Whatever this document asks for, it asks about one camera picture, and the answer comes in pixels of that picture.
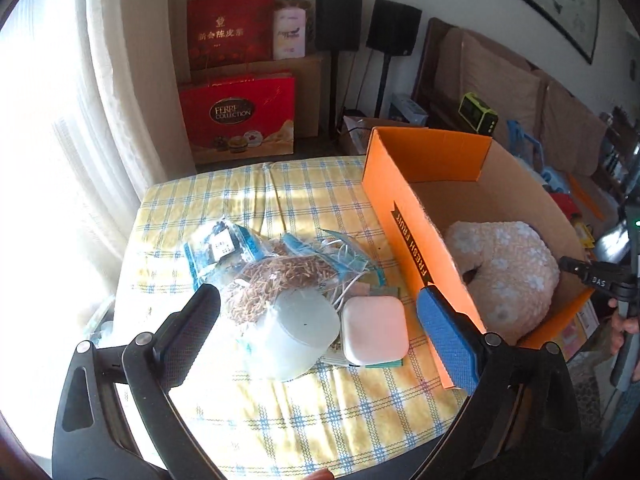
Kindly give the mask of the person's right hand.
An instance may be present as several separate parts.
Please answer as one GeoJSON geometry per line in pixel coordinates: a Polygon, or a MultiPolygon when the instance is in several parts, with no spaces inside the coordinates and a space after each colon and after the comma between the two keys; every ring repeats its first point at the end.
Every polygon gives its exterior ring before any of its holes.
{"type": "Polygon", "coordinates": [[[616,354],[623,347],[627,335],[639,333],[638,318],[623,318],[616,299],[608,300],[608,306],[614,310],[611,318],[611,353],[616,354]]]}

